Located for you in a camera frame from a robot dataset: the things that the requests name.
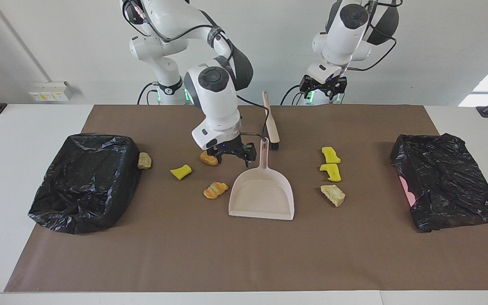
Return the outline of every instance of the black plastic bag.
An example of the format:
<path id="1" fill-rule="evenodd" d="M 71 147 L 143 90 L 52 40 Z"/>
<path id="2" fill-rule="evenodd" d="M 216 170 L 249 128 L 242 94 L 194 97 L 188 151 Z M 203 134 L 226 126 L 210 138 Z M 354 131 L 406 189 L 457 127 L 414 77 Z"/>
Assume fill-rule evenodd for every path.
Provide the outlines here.
<path id="1" fill-rule="evenodd" d="M 462 139 L 401 135 L 391 161 L 415 195 L 410 213 L 419 230 L 488 223 L 488 184 Z"/>
<path id="2" fill-rule="evenodd" d="M 48 168 L 29 217 L 70 234 L 116 224 L 141 180 L 139 150 L 130 137 L 83 133 L 66 139 Z"/>

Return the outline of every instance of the dustpan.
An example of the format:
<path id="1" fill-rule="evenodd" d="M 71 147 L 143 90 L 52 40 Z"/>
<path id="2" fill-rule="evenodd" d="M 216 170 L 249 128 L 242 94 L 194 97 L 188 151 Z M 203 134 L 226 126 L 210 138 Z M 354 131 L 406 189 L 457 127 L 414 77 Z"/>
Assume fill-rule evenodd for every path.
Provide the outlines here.
<path id="1" fill-rule="evenodd" d="M 269 168 L 269 141 L 261 140 L 259 167 L 236 179 L 229 198 L 229 215 L 293 220 L 293 191 L 287 178 Z"/>

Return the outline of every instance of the brown tabletop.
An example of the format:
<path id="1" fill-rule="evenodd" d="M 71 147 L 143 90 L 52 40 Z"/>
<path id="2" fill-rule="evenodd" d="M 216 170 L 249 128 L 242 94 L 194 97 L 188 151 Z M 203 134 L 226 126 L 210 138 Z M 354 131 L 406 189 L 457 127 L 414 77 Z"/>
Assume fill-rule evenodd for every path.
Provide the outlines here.
<path id="1" fill-rule="evenodd" d="M 244 131 L 260 131 L 263 110 L 240 110 Z M 198 160 L 190 133 L 204 119 L 200 110 L 95 106 L 83 132 L 132 137 L 153 169 L 109 230 L 72 236 L 36 226 L 6 291 L 488 290 L 488 225 L 419 233 L 390 165 L 401 133 L 438 134 L 422 106 L 273 114 L 281 143 L 269 166 L 291 182 L 291 222 L 233 218 L 229 192 L 215 201 L 202 195 L 246 168 L 232 156 L 214 168 Z M 347 197 L 339 208 L 319 190 L 332 184 L 319 172 L 323 146 L 342 160 L 336 185 Z M 178 181 L 169 170 L 183 164 L 193 173 Z"/>

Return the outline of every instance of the yellow puzzle-shaped piece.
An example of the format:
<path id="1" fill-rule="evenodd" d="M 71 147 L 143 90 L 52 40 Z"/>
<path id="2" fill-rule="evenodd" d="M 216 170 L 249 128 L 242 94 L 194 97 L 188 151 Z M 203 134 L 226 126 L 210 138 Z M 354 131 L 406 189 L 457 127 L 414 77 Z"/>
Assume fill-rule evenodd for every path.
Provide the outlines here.
<path id="1" fill-rule="evenodd" d="M 326 164 L 340 164 L 341 160 L 336 155 L 335 149 L 332 147 L 323 147 L 321 152 L 325 155 L 325 163 Z"/>
<path id="2" fill-rule="evenodd" d="M 327 172 L 329 174 L 329 181 L 340 182 L 342 180 L 340 177 L 340 171 L 336 164 L 323 164 L 319 171 Z"/>
<path id="3" fill-rule="evenodd" d="M 191 167 L 189 167 L 189 165 L 184 165 L 181 168 L 171 170 L 171 172 L 178 180 L 182 180 L 184 177 L 191 174 Z"/>

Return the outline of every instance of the food piece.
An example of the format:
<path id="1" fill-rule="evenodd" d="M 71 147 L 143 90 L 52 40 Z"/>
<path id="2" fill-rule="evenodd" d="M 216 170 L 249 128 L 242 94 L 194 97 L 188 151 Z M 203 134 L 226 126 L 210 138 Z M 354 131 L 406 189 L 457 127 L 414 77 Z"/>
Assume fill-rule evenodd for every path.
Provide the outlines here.
<path id="1" fill-rule="evenodd" d="M 206 151 L 203 151 L 203 153 L 199 156 L 199 159 L 201 159 L 201 161 L 205 162 L 210 166 L 216 166 L 217 164 L 219 164 L 217 162 L 217 159 L 213 156 L 209 156 Z"/>
<path id="2" fill-rule="evenodd" d="M 208 189 L 203 191 L 203 195 L 205 195 L 208 199 L 217 199 L 221 194 L 225 193 L 229 189 L 229 186 L 225 183 L 214 182 L 210 185 Z"/>
<path id="3" fill-rule="evenodd" d="M 340 164 L 341 160 L 337 157 L 336 151 L 332 147 L 323 147 L 321 152 L 325 156 L 326 164 Z"/>
<path id="4" fill-rule="evenodd" d="M 191 174 L 191 167 L 189 167 L 189 165 L 184 165 L 181 168 L 171 170 L 171 172 L 178 180 L 182 180 L 184 177 Z"/>
<path id="5" fill-rule="evenodd" d="M 139 169 L 149 169 L 152 167 L 152 158 L 145 153 L 142 152 L 139 154 L 139 163 L 137 165 Z"/>
<path id="6" fill-rule="evenodd" d="M 335 207 L 341 206 L 344 202 L 345 194 L 335 185 L 321 186 L 321 192 L 335 205 Z"/>
<path id="7" fill-rule="evenodd" d="M 340 177 L 340 171 L 336 164 L 323 164 L 319 168 L 320 172 L 327 172 L 329 174 L 329 181 L 340 182 L 342 178 Z"/>

